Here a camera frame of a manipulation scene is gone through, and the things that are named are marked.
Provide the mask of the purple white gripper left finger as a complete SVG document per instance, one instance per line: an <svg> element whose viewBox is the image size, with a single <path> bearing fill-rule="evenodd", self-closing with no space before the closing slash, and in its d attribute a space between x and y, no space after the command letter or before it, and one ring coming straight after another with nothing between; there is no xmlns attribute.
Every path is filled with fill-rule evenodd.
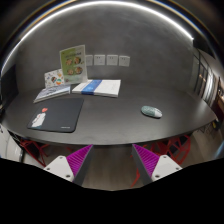
<svg viewBox="0 0 224 224"><path fill-rule="evenodd" d="M85 146L67 157L59 155L44 170L81 186L93 153L93 145Z"/></svg>

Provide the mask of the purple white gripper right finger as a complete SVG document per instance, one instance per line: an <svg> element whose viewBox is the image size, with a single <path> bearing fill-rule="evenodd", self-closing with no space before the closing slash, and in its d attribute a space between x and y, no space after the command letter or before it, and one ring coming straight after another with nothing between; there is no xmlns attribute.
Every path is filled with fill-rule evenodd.
<svg viewBox="0 0 224 224"><path fill-rule="evenodd" d="M144 185L148 185L182 169L168 155L156 155L136 144L132 145L132 156Z"/></svg>

